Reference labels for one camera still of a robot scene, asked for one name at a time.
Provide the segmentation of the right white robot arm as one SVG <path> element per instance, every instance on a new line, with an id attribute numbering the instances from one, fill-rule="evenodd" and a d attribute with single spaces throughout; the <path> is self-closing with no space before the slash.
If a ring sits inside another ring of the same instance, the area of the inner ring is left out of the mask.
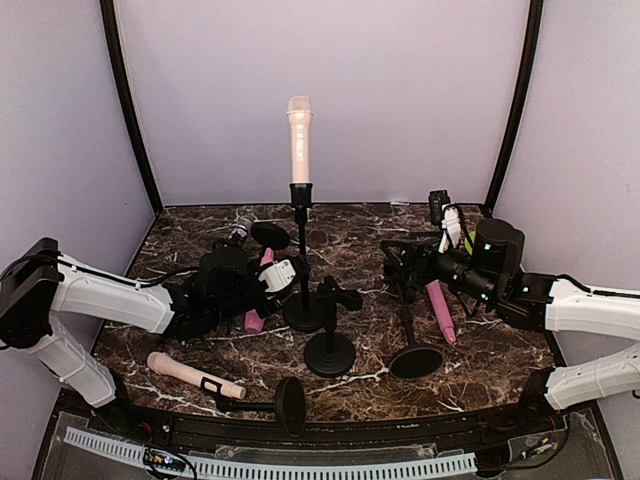
<path id="1" fill-rule="evenodd" d="M 381 243 L 385 268 L 402 291 L 439 280 L 526 331 L 580 331 L 638 341 L 639 294 L 587 286 L 568 274 L 521 268 L 525 235 L 499 219 L 481 220 L 471 251 L 438 250 L 430 241 Z M 521 434 L 534 432 L 549 411 L 639 390 L 639 346 L 583 364 L 533 372 L 510 413 Z"/>

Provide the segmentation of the black stand holding beige microphone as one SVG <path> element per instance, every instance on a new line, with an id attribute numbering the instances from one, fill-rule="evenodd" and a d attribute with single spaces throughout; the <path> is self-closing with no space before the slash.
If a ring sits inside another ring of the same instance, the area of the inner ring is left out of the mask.
<path id="1" fill-rule="evenodd" d="M 299 333 L 313 333 L 322 327 L 316 295 L 309 289 L 310 266 L 307 259 L 306 224 L 308 210 L 312 207 L 312 183 L 291 183 L 291 206 L 294 209 L 298 228 L 298 243 L 301 268 L 299 270 L 300 291 L 293 294 L 283 306 L 285 323 Z"/>

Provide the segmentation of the black round-base desk stand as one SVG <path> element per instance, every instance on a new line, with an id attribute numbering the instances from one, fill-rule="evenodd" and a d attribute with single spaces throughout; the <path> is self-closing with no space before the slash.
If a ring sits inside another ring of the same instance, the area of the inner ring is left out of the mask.
<path id="1" fill-rule="evenodd" d="M 338 306 L 350 312 L 359 311 L 363 307 L 363 299 L 357 290 L 340 287 L 333 276 L 324 277 L 316 290 L 316 298 L 321 308 L 324 331 L 306 343 L 304 361 L 316 376 L 337 378 L 348 373 L 356 360 L 354 344 L 336 331 Z"/>

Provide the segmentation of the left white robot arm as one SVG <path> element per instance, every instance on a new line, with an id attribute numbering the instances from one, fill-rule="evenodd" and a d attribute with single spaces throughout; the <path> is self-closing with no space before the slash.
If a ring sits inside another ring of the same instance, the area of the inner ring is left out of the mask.
<path id="1" fill-rule="evenodd" d="M 76 390 L 120 436 L 141 427 L 126 389 L 61 324 L 61 312 L 134 326 L 165 339 L 191 340 L 224 320 L 255 311 L 277 312 L 302 271 L 295 258 L 266 264 L 223 244 L 185 268 L 180 287 L 164 277 L 134 280 L 90 267 L 63 254 L 44 237 L 1 274 L 1 340 L 7 348 L 36 356 Z"/>

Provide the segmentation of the large pink microphone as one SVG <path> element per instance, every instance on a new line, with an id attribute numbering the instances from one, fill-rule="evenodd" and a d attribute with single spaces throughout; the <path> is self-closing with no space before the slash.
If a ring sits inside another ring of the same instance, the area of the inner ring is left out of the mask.
<path id="1" fill-rule="evenodd" d="M 443 338 L 454 346 L 457 342 L 455 327 L 440 282 L 434 280 L 428 283 L 426 291 Z"/>

